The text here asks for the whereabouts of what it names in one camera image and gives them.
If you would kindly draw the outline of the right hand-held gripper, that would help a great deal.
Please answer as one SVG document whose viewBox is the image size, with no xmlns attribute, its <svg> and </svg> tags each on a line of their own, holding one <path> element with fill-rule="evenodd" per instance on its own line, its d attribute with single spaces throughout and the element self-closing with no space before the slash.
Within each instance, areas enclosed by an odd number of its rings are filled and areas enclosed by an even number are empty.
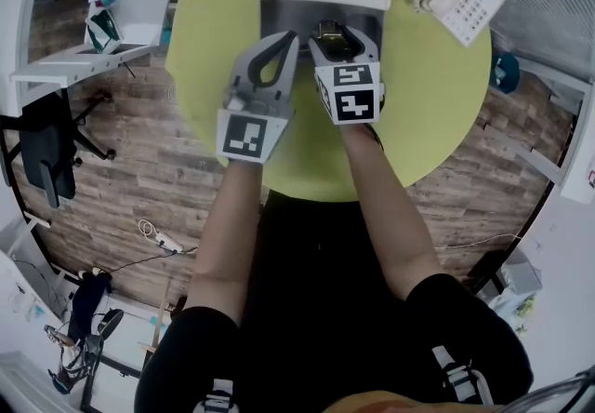
<svg viewBox="0 0 595 413">
<path fill-rule="evenodd" d="M 377 44 L 349 25 L 342 31 L 349 48 L 347 61 L 356 63 L 335 65 L 322 39 L 308 39 L 322 104 L 335 125 L 375 123 L 384 96 Z"/>
</svg>

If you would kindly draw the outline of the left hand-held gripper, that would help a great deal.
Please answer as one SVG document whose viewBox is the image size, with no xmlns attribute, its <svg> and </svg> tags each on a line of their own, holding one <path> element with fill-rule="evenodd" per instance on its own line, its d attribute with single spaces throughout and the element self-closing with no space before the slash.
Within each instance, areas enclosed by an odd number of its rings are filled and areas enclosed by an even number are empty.
<svg viewBox="0 0 595 413">
<path fill-rule="evenodd" d="M 218 110 L 216 155 L 263 165 L 294 116 L 290 102 L 298 64 L 294 31 L 271 34 L 236 59 Z"/>
</svg>

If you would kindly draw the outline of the person's right forearm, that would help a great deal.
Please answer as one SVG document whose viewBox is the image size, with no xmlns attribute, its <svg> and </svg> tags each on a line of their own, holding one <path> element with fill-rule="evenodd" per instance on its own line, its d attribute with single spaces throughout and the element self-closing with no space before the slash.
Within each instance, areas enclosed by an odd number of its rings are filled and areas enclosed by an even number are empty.
<svg viewBox="0 0 595 413">
<path fill-rule="evenodd" d="M 430 231 L 370 130 L 340 129 L 366 228 L 391 292 L 405 300 L 443 272 Z"/>
</svg>

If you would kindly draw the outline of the person's left forearm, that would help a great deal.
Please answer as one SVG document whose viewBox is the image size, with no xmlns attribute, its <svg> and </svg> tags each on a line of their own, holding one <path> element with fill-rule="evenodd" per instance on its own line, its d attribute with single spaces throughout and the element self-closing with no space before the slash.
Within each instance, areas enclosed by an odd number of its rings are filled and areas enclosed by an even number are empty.
<svg viewBox="0 0 595 413">
<path fill-rule="evenodd" d="M 185 304 L 206 307 L 239 324 L 255 254 L 263 166 L 227 165 L 200 238 Z"/>
</svg>

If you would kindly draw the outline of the black office chair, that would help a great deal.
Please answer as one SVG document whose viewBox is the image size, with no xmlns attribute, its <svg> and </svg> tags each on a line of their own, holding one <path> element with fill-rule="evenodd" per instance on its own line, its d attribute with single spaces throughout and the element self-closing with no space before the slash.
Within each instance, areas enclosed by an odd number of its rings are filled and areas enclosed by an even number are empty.
<svg viewBox="0 0 595 413">
<path fill-rule="evenodd" d="M 64 88 L 27 105 L 17 118 L 0 115 L 0 169 L 5 183 L 11 183 L 12 161 L 20 155 L 27 181 L 45 192 L 51 207 L 59 207 L 61 198 L 74 199 L 73 169 L 82 165 L 77 147 L 83 146 L 101 160 L 116 156 L 114 149 L 102 151 L 79 130 L 94 109 L 111 100 L 111 93 L 100 90 L 73 116 Z"/>
</svg>

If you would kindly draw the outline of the green and white bag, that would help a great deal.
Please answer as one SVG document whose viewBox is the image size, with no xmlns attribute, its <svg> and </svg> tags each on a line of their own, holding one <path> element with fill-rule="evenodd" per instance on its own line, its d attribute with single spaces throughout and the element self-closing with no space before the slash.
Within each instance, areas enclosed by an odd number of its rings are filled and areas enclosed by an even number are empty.
<svg viewBox="0 0 595 413">
<path fill-rule="evenodd" d="M 99 54 L 112 54 L 124 40 L 112 12 L 105 7 L 90 8 L 86 18 L 86 31 Z"/>
</svg>

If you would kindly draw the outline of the white power strip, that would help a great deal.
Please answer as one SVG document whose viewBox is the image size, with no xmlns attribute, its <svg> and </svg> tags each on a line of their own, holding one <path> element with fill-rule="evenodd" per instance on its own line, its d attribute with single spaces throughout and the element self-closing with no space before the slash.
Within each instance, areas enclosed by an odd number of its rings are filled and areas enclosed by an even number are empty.
<svg viewBox="0 0 595 413">
<path fill-rule="evenodd" d="M 157 233 L 154 237 L 154 241 L 160 248 L 162 248 L 164 250 L 168 250 L 168 251 L 172 251 L 172 252 L 182 252 L 183 251 L 182 245 L 180 245 L 173 238 L 169 237 L 168 235 L 166 235 L 164 233 L 161 233 L 161 232 Z"/>
</svg>

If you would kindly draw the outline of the person's black clothing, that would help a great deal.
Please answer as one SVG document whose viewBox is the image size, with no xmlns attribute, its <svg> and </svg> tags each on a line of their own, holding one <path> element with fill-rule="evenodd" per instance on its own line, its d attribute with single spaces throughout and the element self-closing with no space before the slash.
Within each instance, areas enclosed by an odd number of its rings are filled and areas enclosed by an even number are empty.
<svg viewBox="0 0 595 413">
<path fill-rule="evenodd" d="M 355 202 L 271 194 L 240 322 L 205 307 L 177 314 L 144 368 L 135 413 L 192 413 L 216 380 L 239 413 L 323 413 L 357 393 L 456 400 L 435 350 L 481 373 L 510 403 L 534 380 L 517 335 L 458 280 L 438 273 L 404 299 L 383 277 Z"/>
</svg>

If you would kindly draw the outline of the white plastic bag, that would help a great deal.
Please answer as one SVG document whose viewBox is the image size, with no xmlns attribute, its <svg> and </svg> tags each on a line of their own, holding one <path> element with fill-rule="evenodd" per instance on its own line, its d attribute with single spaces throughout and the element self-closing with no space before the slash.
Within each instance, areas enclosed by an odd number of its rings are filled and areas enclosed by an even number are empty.
<svg viewBox="0 0 595 413">
<path fill-rule="evenodd" d="M 504 290 L 488 302 L 488 306 L 503 320 L 517 336 L 526 335 L 529 319 L 534 310 L 536 294 L 515 294 Z"/>
</svg>

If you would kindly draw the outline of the white furniture frame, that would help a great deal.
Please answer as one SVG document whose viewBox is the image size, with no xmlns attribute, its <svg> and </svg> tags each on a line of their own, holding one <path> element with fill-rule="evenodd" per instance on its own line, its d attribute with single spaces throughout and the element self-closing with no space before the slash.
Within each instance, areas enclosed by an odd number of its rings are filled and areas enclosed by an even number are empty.
<svg viewBox="0 0 595 413">
<path fill-rule="evenodd" d="M 583 97 L 575 131 L 562 167 L 557 167 L 536 149 L 527 150 L 519 142 L 490 125 L 485 125 L 483 131 L 505 144 L 557 185 L 560 196 L 589 205 L 595 198 L 595 85 L 564 73 L 555 75 L 553 81 L 577 90 Z"/>
</svg>

